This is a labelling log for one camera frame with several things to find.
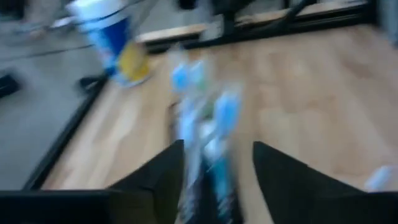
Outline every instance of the wooden floor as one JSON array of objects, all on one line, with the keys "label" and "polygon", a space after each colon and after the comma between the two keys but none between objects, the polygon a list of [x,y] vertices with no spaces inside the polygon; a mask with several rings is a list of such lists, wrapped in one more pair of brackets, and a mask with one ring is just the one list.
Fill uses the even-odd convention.
[{"label": "wooden floor", "polygon": [[[217,77],[244,83],[234,137],[248,223],[271,223],[252,166],[252,142],[270,144],[363,189],[370,173],[398,164],[398,53],[373,28],[347,27],[192,50]],[[163,55],[155,75],[123,90],[110,83],[44,189],[98,189],[167,145],[173,99]]]}]

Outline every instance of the yellow label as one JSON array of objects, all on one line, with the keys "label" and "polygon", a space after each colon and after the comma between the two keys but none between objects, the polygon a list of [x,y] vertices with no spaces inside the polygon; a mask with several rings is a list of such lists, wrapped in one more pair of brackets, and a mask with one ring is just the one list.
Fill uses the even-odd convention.
[{"label": "yellow label", "polygon": [[130,41],[119,56],[118,68],[129,81],[137,82],[149,74],[148,58],[133,41]]}]

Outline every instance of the concrete floor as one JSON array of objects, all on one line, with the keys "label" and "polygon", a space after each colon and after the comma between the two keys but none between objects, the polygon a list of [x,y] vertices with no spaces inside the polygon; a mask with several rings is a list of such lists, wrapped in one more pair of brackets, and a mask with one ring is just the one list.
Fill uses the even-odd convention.
[{"label": "concrete floor", "polygon": [[[144,0],[132,6],[137,21],[145,18],[140,32],[203,22],[197,10],[180,12],[173,4]],[[278,7],[278,1],[257,0],[243,14]],[[0,69],[14,68],[23,84],[20,92],[0,99],[0,190],[21,189],[84,100],[75,90],[76,80],[101,73],[89,44],[77,31],[64,36],[53,32],[34,43],[12,47],[0,40]]]}]

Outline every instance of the black bar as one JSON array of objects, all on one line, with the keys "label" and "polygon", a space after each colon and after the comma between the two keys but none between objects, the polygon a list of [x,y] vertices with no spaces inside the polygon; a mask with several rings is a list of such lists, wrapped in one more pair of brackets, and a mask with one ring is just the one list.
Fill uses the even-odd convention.
[{"label": "black bar", "polygon": [[366,14],[368,15],[368,22],[380,27],[381,22],[380,22],[380,15],[379,15],[379,10],[380,10],[380,3],[378,0],[368,0],[367,8],[366,8]]},{"label": "black bar", "polygon": [[223,35],[231,35],[235,31],[235,13],[227,12],[223,14],[224,31]]},{"label": "black bar", "polygon": [[316,4],[316,3],[318,3],[317,0],[310,0],[310,2],[308,4]]},{"label": "black bar", "polygon": [[200,38],[200,33],[193,33],[193,34],[184,34],[184,35],[179,35],[176,37],[169,37],[169,38],[160,38],[156,40],[150,40],[145,42],[146,45],[157,45],[157,44],[164,44],[164,43],[176,43],[176,42],[181,42],[185,40],[199,40]]},{"label": "black bar", "polygon": [[290,1],[289,0],[282,0],[282,9],[287,9],[290,7]]},{"label": "black bar", "polygon": [[53,166],[57,163],[64,148],[69,143],[69,140],[73,137],[80,123],[83,121],[86,114],[89,112],[91,106],[95,102],[95,99],[100,95],[103,87],[108,81],[108,76],[103,75],[93,91],[89,94],[87,99],[79,106],[73,117],[70,119],[62,133],[53,143],[52,147],[46,153],[44,158],[41,160],[39,165],[35,168],[33,173],[30,175],[29,180],[25,183],[23,190],[39,190],[44,184],[47,176],[50,174]]}]

